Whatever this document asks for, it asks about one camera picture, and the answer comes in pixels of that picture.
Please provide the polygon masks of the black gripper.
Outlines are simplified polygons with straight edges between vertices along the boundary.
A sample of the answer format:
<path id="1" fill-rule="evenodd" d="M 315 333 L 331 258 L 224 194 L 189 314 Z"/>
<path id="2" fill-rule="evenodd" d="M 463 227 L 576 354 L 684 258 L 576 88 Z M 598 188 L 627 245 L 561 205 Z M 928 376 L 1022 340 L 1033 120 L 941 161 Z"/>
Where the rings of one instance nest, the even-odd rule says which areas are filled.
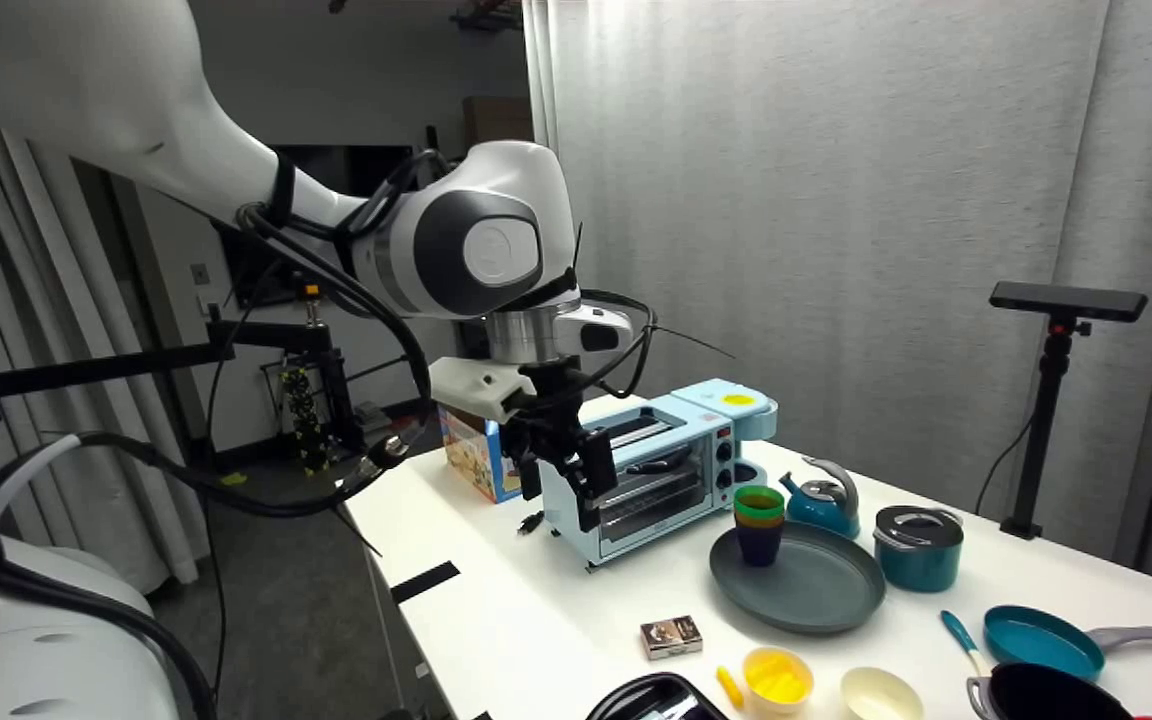
<path id="1" fill-rule="evenodd" d="M 576 525 L 598 518 L 597 499 L 615 489 L 613 442 L 579 424 L 583 376 L 576 361 L 524 362 L 529 401 L 512 401 L 504 457 L 518 472 L 518 490 L 538 494 L 538 468 L 555 468 L 576 490 Z"/>

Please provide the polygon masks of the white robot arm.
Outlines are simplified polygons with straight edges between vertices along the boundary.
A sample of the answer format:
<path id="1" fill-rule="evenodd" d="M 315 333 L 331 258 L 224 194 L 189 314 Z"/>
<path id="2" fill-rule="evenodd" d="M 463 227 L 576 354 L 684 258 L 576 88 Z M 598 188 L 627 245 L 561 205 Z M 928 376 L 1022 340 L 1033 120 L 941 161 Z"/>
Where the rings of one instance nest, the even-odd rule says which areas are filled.
<path id="1" fill-rule="evenodd" d="M 213 96 L 189 0 L 0 0 L 0 126 L 249 227 L 391 333 L 416 314 L 530 314 L 487 410 L 524 472 L 590 447 L 576 407 L 597 307 L 576 282 L 565 166 L 530 141 L 416 154 L 368 194 L 305 176 Z M 0 468 L 0 517 L 76 432 Z M 216 720 L 202 672 L 147 610 L 57 551 L 0 540 L 0 720 Z"/>

